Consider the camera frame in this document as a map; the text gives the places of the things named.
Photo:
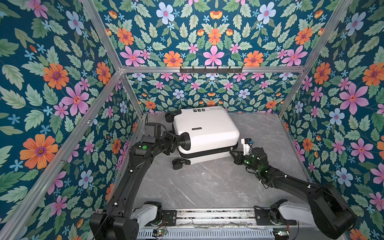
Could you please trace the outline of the white hard-shell suitcase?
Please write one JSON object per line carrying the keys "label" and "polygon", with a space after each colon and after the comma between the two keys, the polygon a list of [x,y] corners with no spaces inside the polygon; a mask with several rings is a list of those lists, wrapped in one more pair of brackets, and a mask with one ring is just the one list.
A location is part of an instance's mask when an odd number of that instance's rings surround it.
{"label": "white hard-shell suitcase", "polygon": [[181,109],[165,114],[176,135],[182,137],[177,147],[179,158],[173,169],[230,156],[238,147],[240,132],[222,107]]}

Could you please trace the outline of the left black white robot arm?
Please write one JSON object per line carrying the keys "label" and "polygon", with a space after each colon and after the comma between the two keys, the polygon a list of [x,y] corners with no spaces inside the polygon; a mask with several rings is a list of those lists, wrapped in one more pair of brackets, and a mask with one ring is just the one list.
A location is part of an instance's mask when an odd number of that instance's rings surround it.
{"label": "left black white robot arm", "polygon": [[171,132],[161,137],[149,134],[129,149],[126,171],[110,201],[101,213],[91,216],[90,227],[94,240],[135,240],[138,237],[139,219],[132,219],[131,215],[142,180],[157,155],[170,155],[182,141],[181,136]]}

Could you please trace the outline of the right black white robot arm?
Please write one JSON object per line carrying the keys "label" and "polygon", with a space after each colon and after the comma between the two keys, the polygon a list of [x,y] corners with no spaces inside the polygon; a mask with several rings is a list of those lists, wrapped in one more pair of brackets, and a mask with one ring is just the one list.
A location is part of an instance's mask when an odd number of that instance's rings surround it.
{"label": "right black white robot arm", "polygon": [[304,201],[295,204],[281,199],[271,205],[268,213],[273,224],[285,220],[303,222],[316,226],[334,240],[355,227],[358,217],[332,184],[309,183],[285,174],[269,165],[263,148],[231,151],[230,154],[234,163],[245,165],[247,172],[256,176],[265,189],[280,189]]}

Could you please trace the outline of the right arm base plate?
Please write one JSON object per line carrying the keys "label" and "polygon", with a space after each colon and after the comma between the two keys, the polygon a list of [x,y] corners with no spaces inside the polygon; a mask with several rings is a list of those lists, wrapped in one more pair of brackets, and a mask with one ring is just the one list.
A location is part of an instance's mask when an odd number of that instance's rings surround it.
{"label": "right arm base plate", "polygon": [[292,220],[285,220],[279,214],[271,214],[270,209],[254,207],[255,219],[258,226],[297,226],[298,223]]}

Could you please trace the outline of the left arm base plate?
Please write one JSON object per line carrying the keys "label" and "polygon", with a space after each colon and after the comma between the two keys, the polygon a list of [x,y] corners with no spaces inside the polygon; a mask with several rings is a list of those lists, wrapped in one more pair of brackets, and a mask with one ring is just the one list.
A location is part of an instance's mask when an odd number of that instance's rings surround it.
{"label": "left arm base plate", "polygon": [[160,210],[158,211],[155,226],[176,226],[177,210]]}

